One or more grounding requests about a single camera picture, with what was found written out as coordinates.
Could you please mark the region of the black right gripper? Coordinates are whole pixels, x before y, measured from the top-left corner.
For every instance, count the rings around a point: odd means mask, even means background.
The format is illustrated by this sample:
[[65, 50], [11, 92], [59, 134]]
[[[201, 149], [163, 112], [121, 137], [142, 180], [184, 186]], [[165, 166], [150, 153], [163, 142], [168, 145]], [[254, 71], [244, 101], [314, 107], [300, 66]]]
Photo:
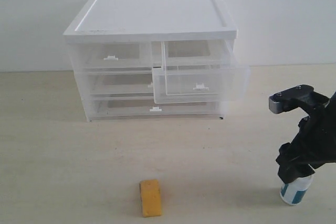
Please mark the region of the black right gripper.
[[302, 118], [294, 139], [281, 145], [276, 158], [279, 167], [307, 164], [315, 171], [335, 163], [335, 95], [329, 99], [326, 107]]

